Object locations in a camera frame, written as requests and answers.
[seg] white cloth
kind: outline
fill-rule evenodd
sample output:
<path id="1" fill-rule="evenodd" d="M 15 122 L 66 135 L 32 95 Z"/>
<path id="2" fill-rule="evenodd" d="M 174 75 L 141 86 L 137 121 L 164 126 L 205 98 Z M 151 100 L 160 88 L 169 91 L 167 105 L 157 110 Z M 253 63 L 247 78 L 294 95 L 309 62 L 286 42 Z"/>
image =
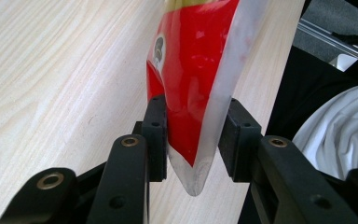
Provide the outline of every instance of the white cloth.
<path id="1" fill-rule="evenodd" d="M 312 165 L 345 179 L 358 168 L 358 86 L 321 106 L 293 139 Z"/>

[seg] wooden surface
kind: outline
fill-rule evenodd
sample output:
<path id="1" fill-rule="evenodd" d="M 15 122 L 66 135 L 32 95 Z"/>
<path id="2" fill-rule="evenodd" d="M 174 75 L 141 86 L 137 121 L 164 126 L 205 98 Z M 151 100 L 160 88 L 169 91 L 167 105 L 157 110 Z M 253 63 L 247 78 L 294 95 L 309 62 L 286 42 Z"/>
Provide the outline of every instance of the wooden surface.
<path id="1" fill-rule="evenodd" d="M 0 1 L 0 216 L 32 175 L 107 159 L 146 107 L 145 58 L 160 0 Z M 235 97 L 265 128 L 303 0 L 270 1 Z M 151 223 L 236 223 L 246 184 L 216 158 L 199 197 L 171 167 L 151 184 Z"/>

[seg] red object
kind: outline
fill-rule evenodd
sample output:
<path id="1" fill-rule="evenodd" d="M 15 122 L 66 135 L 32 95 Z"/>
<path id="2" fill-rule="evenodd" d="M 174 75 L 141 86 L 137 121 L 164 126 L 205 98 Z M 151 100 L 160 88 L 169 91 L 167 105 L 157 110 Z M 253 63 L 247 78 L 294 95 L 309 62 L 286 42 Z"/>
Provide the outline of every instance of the red object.
<path id="1" fill-rule="evenodd" d="M 148 55 L 148 100 L 165 94 L 168 141 L 191 166 L 238 2 L 218 1 L 166 13 Z"/>

